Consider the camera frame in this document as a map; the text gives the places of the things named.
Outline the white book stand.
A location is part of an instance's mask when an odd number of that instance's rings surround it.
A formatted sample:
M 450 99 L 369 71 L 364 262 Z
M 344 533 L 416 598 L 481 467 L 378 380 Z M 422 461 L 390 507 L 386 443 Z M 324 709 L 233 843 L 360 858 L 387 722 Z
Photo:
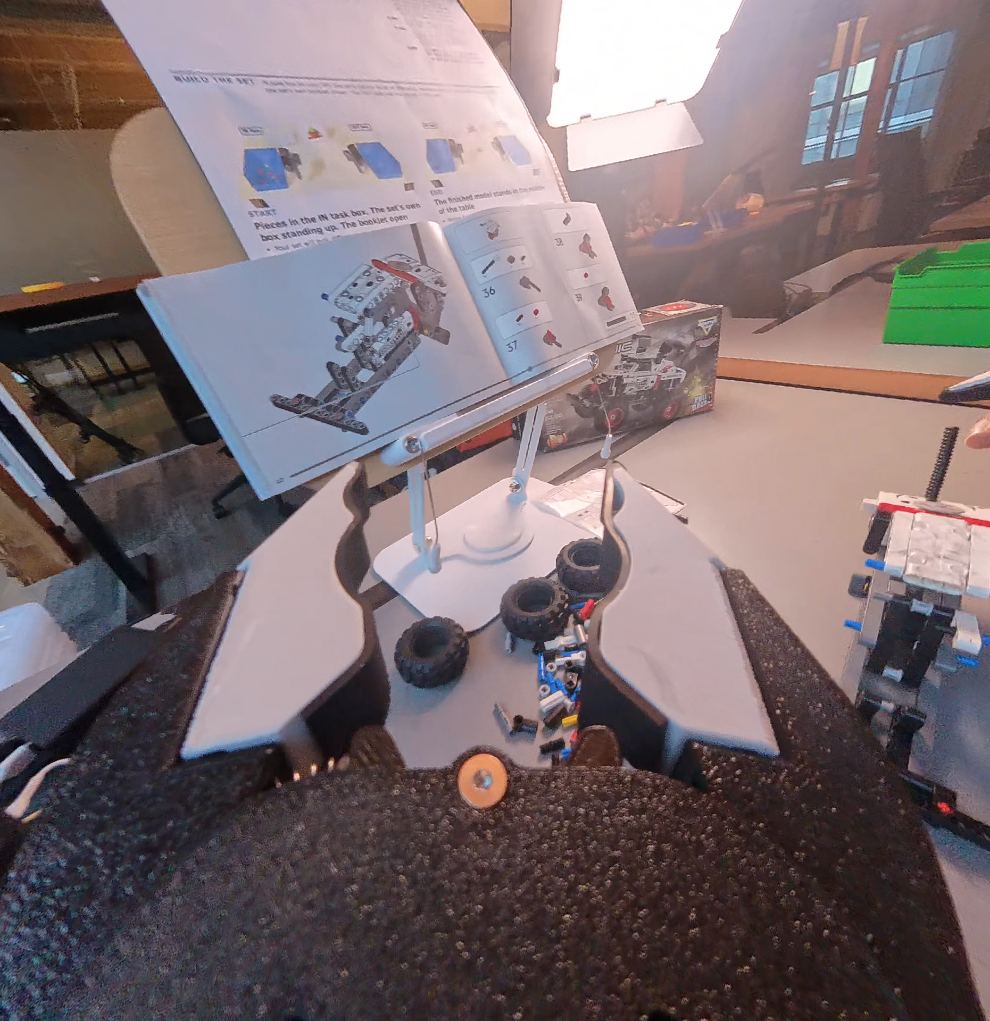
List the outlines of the white book stand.
M 549 395 L 593 374 L 594 351 L 519 384 L 468 411 L 427 422 L 405 432 L 380 454 L 386 466 L 405 466 L 410 534 L 378 553 L 374 573 L 425 617 L 445 616 L 476 631 L 499 612 L 502 593 L 519 578 L 546 575 L 561 546 L 583 532 L 543 504 L 550 486 L 527 485 L 535 461 Z M 511 477 L 478 492 L 426 524 L 426 463 L 433 453 L 508 419 L 523 407 L 526 426 Z

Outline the white sticker sheet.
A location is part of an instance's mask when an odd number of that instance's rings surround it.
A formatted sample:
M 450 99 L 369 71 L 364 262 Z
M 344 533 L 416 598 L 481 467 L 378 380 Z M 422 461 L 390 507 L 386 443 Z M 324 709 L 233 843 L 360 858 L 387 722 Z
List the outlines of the white sticker sheet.
M 551 525 L 552 519 L 558 533 L 565 540 L 600 538 L 603 534 L 602 504 L 605 489 L 605 470 L 593 468 L 577 478 L 547 489 L 534 507 L 544 517 L 542 523 Z

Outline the printed instruction sheet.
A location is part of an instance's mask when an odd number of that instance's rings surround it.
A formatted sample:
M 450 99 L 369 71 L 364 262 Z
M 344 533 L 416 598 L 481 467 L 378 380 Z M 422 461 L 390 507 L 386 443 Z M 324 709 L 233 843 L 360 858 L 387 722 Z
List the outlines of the printed instruction sheet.
M 249 258 L 562 198 L 458 2 L 106 1 Z

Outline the green storage bin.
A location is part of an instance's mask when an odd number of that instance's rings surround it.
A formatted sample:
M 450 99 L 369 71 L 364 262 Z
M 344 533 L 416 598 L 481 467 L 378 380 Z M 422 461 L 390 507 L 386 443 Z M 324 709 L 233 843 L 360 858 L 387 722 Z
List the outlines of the green storage bin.
M 930 247 L 895 271 L 883 342 L 990 348 L 990 240 Z

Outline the toy truck chassis model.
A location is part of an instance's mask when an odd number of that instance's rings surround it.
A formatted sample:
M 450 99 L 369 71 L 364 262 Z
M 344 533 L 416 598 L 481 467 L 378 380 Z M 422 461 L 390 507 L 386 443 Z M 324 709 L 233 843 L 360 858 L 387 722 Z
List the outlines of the toy truck chassis model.
M 848 594 L 860 602 L 844 621 L 854 634 L 843 678 L 867 724 L 888 719 L 885 753 L 925 820 L 990 850 L 990 825 L 962 813 L 956 793 L 910 769 L 914 737 L 927 722 L 922 683 L 976 668 L 990 646 L 966 600 L 990 597 L 990 508 L 942 497 L 958 427 L 944 429 L 925 493 L 882 491 L 861 507 L 870 518 L 864 572 Z

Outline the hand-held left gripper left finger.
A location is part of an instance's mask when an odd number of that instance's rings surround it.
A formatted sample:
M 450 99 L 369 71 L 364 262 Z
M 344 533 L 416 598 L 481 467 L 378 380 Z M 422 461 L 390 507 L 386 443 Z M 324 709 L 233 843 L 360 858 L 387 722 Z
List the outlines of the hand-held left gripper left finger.
M 344 466 L 245 561 L 182 759 L 269 746 L 341 759 L 377 724 L 366 491 L 363 466 Z

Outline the grey table with wooden edge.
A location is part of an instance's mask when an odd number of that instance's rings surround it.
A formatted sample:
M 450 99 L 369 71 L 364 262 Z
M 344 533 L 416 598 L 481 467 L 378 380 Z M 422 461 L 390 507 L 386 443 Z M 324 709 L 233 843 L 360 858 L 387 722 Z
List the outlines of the grey table with wooden edge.
M 836 284 L 880 262 L 900 262 L 923 244 L 851 251 L 788 280 L 796 296 L 807 289 L 820 301 L 765 329 L 768 321 L 722 315 L 717 371 L 728 378 L 762 378 L 775 364 L 897 372 L 968 378 L 990 370 L 990 349 L 896 345 L 883 342 L 891 285 L 867 277 L 840 291 Z

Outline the toy truck set box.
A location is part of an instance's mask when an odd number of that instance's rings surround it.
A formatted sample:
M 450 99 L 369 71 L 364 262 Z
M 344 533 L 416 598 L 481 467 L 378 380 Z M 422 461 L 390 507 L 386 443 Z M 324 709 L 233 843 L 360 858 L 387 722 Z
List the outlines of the toy truck set box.
M 548 402 L 540 453 L 712 408 L 722 306 L 679 300 L 640 317 L 641 331 L 620 341 L 598 374 Z

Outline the pile of small toy pieces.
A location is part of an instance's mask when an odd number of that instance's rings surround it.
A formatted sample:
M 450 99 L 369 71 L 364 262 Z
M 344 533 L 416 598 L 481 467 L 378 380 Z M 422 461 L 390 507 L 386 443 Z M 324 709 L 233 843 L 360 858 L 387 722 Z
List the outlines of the pile of small toy pieces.
M 570 606 L 563 630 L 550 639 L 535 641 L 536 707 L 517 713 L 497 701 L 493 715 L 503 737 L 517 743 L 536 742 L 538 764 L 558 769 L 568 764 L 578 745 L 578 714 L 583 671 L 589 651 L 589 625 L 602 602 L 587 597 Z

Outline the toy instruction booklet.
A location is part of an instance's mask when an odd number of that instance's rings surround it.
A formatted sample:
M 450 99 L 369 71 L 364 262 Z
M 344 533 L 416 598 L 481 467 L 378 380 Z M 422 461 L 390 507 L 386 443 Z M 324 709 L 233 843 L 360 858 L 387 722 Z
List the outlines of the toy instruction booklet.
M 262 499 L 640 329 L 590 203 L 393 225 L 138 295 Z

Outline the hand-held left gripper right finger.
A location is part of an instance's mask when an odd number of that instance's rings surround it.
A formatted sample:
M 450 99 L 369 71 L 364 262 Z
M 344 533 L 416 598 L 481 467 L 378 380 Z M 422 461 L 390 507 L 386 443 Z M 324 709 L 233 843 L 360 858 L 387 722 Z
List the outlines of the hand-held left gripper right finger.
M 778 757 L 714 554 L 617 464 L 601 519 L 589 725 L 611 730 L 624 759 L 680 759 L 691 742 Z

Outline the paned window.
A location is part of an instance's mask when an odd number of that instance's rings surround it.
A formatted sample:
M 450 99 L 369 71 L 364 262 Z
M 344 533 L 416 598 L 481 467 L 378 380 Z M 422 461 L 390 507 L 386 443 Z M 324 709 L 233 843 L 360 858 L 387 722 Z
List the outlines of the paned window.
M 884 47 L 865 16 L 838 21 L 830 55 L 814 72 L 799 164 L 848 164 L 859 153 L 868 117 L 878 136 L 930 130 L 955 49 L 956 33 L 922 27 L 900 36 L 883 65 Z

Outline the white plastic bag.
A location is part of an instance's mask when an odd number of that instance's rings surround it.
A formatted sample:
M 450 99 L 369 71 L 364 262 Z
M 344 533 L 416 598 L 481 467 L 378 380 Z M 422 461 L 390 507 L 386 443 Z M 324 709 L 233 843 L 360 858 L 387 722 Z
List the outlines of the white plastic bag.
M 77 653 L 71 637 L 37 602 L 0 612 L 0 692 Z

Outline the studio light panel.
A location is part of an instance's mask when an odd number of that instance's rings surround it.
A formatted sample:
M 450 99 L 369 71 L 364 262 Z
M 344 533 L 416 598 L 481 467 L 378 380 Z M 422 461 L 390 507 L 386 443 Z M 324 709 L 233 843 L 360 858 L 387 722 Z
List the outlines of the studio light panel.
M 689 150 L 703 138 L 687 103 L 717 61 L 740 1 L 564 1 L 549 127 L 570 172 Z

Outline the black side table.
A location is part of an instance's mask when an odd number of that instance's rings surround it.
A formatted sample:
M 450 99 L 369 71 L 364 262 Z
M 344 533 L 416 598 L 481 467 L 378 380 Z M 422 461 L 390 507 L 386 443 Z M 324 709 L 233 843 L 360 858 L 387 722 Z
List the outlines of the black side table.
M 139 347 L 184 440 L 203 445 L 219 433 L 175 361 L 136 290 L 147 274 L 0 297 L 0 364 L 67 355 L 99 343 L 131 340 Z M 139 607 L 155 610 L 156 580 L 149 555 L 123 553 L 86 503 L 64 461 L 41 439 L 40 428 L 0 384 L 0 435 L 20 456 L 40 491 L 63 510 L 91 549 L 123 584 Z

